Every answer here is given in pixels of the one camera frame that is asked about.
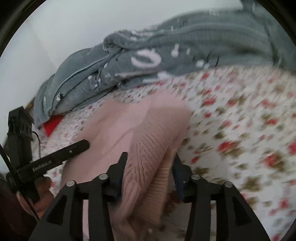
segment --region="gray denim clothing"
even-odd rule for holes
[[[141,31],[122,30],[70,55],[39,89],[35,125],[52,114],[82,108],[106,95],[169,75],[232,64],[295,70],[296,47],[260,5],[239,11],[195,12]]]

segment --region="red fabric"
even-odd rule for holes
[[[43,124],[47,137],[51,135],[56,126],[61,122],[63,115],[53,115],[48,122]]]

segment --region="pink sweater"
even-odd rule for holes
[[[110,205],[117,240],[139,240],[143,229],[160,222],[166,201],[172,160],[188,127],[190,110],[177,97],[161,93],[139,103],[107,101],[94,112],[76,141],[90,148],[65,164],[62,186],[68,180],[87,182],[128,152],[122,200]],[[83,232],[88,236],[88,203],[83,206]]]

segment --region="bed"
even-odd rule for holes
[[[270,66],[231,66],[160,78],[153,85],[114,90],[97,102],[67,113],[47,138],[41,155],[73,143],[92,112],[109,98],[138,102],[159,91],[181,96],[192,110],[186,138],[178,153],[182,162],[208,181],[231,181],[262,222],[272,241],[280,240],[296,218],[296,77]],[[38,142],[33,142],[38,158]],[[63,166],[47,173],[51,191],[60,189]],[[183,240],[190,204],[169,191],[157,240]],[[215,240],[212,204],[211,240]]]

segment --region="human hand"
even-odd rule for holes
[[[33,206],[34,210],[37,212],[39,218],[43,216],[45,210],[50,206],[50,204],[54,200],[54,196],[49,190],[51,184],[52,180],[49,177],[45,177],[40,183],[36,184],[36,189],[40,196],[40,200],[36,203],[33,203],[33,201],[29,198],[29,202]],[[20,192],[17,192],[16,195],[22,208],[28,214],[33,216],[32,210],[29,208],[28,204],[26,203]]]

